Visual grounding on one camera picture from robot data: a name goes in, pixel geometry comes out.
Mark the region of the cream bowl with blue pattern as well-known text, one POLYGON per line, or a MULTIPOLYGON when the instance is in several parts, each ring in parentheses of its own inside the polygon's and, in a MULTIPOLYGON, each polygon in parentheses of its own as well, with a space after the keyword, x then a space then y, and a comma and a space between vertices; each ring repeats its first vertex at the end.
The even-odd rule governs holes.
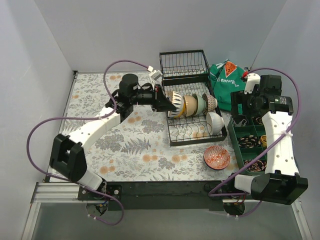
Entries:
POLYGON ((183 96, 179 92, 170 91, 168 98, 171 101, 171 103, 176 107, 176 110, 168 111, 167 113, 168 117, 169 118, 180 117, 184 111, 184 105, 185 105, 183 96))

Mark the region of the brown patterned bowl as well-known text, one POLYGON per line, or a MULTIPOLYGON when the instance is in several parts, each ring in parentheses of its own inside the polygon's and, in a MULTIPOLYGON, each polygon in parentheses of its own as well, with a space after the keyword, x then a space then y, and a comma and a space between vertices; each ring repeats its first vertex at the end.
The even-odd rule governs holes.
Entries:
POLYGON ((207 114, 208 112, 214 112, 215 109, 218 107, 218 101, 215 97, 211 94, 203 93, 202 98, 205 101, 205 108, 203 113, 207 114))

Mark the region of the cream ceramic bowl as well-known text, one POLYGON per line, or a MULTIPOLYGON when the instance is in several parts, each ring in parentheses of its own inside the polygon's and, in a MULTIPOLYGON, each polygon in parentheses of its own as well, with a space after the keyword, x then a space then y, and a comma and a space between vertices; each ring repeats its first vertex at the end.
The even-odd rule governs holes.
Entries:
POLYGON ((198 102, 191 95, 184 95, 183 98, 185 103, 185 116, 190 117, 197 111, 198 102))

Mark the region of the mint green bowl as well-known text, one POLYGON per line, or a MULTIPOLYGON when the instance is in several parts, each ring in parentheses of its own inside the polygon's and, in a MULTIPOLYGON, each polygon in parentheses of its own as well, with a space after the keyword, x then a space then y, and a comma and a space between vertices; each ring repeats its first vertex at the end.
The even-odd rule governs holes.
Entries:
POLYGON ((196 111, 194 112, 193 116, 197 116, 205 110, 206 101, 199 94, 194 93, 192 94, 192 96, 196 99, 196 102, 197 102, 196 111))

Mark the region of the black wire dish rack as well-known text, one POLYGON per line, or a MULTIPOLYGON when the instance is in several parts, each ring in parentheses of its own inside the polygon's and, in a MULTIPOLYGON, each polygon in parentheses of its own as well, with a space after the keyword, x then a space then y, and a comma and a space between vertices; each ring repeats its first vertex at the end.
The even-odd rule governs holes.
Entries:
MULTIPOLYGON (((167 51, 159 53, 162 86, 166 92, 175 91, 181 95, 210 94, 214 96, 210 81, 210 66, 202 49, 167 51)), ((227 137, 223 127, 219 133, 211 134, 206 115, 167 117, 170 145, 222 142, 227 137)))

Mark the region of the orange patterned bowl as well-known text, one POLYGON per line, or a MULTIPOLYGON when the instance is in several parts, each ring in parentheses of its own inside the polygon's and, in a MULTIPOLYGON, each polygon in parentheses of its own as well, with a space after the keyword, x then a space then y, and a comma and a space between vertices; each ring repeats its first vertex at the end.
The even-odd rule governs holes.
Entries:
POLYGON ((213 145, 204 151, 203 159, 210 169, 223 170, 229 165, 231 157, 224 147, 213 145))

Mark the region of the cream bowl with yellow stripe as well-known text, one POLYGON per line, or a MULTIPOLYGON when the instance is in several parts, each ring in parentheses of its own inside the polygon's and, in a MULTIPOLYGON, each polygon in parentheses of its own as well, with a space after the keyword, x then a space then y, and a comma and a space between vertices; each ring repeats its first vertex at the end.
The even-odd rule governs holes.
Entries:
POLYGON ((182 110, 180 111, 180 113, 177 117, 179 118, 179 117, 183 116, 185 114, 185 111, 186 111, 186 103, 184 102, 182 110))

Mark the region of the white ribbed bowl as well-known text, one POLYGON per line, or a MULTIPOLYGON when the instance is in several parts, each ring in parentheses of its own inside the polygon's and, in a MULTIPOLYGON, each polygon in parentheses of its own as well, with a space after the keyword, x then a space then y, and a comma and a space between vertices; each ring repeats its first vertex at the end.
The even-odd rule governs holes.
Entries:
POLYGON ((206 122, 210 126, 209 130, 211 135, 219 134, 222 128, 225 126, 224 119, 215 112, 208 112, 206 114, 206 122))

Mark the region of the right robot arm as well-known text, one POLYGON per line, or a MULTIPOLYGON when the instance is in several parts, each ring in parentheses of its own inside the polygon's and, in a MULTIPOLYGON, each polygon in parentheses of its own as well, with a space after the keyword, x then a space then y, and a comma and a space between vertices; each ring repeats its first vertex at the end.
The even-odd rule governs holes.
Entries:
POLYGON ((227 195, 237 199, 246 192, 255 200, 291 205, 308 188, 308 180, 299 174, 288 129, 294 113, 292 99, 282 95, 279 75, 247 73, 244 81, 244 90, 230 95, 231 115, 234 120, 262 118, 267 163, 263 174, 235 176, 226 186, 227 195))

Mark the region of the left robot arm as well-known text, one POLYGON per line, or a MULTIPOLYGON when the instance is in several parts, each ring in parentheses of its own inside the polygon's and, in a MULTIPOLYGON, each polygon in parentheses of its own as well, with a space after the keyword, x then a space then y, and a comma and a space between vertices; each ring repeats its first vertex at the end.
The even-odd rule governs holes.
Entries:
POLYGON ((58 134, 53 140, 49 165, 72 183, 89 188, 95 200, 106 196, 104 179, 91 171, 86 162, 86 153, 107 131, 122 123, 135 105, 149 105, 154 112, 168 112, 176 107, 165 96, 163 88, 156 83, 162 76, 155 70, 149 74, 149 82, 139 87, 138 76, 125 74, 119 88, 111 93, 110 100, 95 116, 68 135, 58 134))

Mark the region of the green shirt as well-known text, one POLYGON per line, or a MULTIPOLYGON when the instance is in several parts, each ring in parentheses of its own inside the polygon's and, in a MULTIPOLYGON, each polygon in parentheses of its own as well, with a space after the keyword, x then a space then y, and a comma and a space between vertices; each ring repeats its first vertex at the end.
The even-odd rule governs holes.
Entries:
POLYGON ((231 93, 245 90, 246 83, 242 80, 244 73, 241 67, 228 59, 209 68, 211 86, 220 110, 230 112, 231 93))

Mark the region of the green compartment tray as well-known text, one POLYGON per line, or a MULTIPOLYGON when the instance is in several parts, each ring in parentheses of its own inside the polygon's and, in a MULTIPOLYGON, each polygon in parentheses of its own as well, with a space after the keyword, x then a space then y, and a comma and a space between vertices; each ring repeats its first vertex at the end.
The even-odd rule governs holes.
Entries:
POLYGON ((244 175, 256 176, 275 171, 289 176, 299 173, 293 153, 293 135, 290 132, 286 133, 292 118, 286 112, 280 111, 269 112, 262 118, 243 115, 235 119, 230 118, 227 128, 239 168, 253 161, 266 149, 261 137, 271 138, 266 140, 266 145, 269 146, 284 134, 280 142, 242 172, 244 175))

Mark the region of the floral patterned table mat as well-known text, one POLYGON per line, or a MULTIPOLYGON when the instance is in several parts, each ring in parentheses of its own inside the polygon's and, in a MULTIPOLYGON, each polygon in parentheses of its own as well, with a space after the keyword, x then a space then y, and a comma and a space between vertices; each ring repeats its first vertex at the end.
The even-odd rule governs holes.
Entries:
MULTIPOLYGON (((109 100, 108 92, 119 87, 122 73, 80 73, 68 101, 62 134, 83 125, 76 117, 92 117, 109 100)), ((201 181, 224 180, 238 170, 231 139, 219 142, 230 154, 229 165, 222 170, 209 168, 204 161, 208 143, 171 146, 164 112, 149 106, 136 106, 120 125, 102 136, 88 150, 90 169, 108 181, 201 181)))

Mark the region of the aluminium front rail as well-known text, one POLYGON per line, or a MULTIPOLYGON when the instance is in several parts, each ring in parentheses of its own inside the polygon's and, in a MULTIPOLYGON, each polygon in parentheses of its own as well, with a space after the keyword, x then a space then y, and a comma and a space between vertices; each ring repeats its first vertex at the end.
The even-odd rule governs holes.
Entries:
MULTIPOLYGON (((126 210, 208 209, 220 211, 231 199, 209 197, 218 181, 120 181, 108 182, 107 194, 115 197, 126 210)), ((100 204, 98 196, 74 183, 38 183, 34 203, 100 204)))

